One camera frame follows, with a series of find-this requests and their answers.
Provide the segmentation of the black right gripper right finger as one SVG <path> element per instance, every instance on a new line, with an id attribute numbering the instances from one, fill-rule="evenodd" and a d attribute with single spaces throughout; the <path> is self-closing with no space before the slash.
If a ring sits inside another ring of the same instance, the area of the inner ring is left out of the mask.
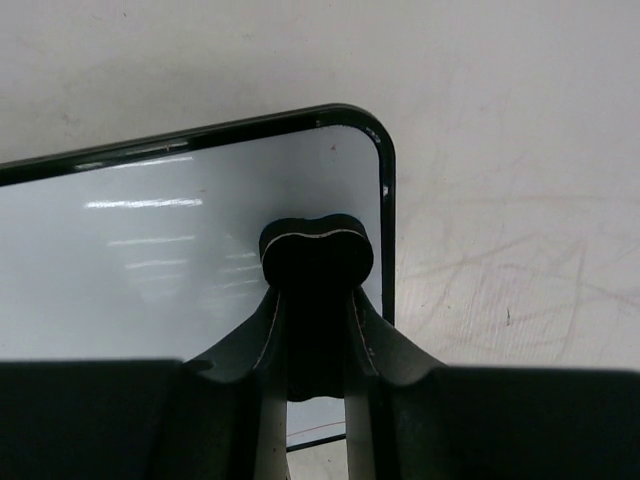
<path id="1" fill-rule="evenodd" d="M 635 479 L 635 371 L 448 366 L 347 301 L 353 479 Z"/>

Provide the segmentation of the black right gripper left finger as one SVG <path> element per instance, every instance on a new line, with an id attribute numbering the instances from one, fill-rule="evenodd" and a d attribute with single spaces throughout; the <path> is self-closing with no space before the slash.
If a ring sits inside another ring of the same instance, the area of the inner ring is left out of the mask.
<path id="1" fill-rule="evenodd" d="M 5 479 L 282 479 L 284 307 L 194 359 L 1 366 Z"/>

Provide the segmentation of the black blue whiteboard eraser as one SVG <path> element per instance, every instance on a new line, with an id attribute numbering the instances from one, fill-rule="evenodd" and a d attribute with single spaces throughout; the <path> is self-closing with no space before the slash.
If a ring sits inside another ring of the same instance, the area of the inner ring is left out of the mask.
<path id="1" fill-rule="evenodd" d="M 263 229 L 259 253 L 284 301 L 287 400 L 342 398 L 347 305 L 374 264 L 365 227 L 346 214 L 279 219 Z"/>

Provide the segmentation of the small black-framed whiteboard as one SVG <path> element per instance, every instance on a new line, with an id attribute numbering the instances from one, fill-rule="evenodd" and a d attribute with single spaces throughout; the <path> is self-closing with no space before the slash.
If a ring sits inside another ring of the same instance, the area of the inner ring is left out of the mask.
<path id="1" fill-rule="evenodd" d="M 271 222 L 348 214 L 395 309 L 396 155 L 371 113 L 329 104 L 1 167 L 5 361 L 195 356 L 258 305 Z"/>

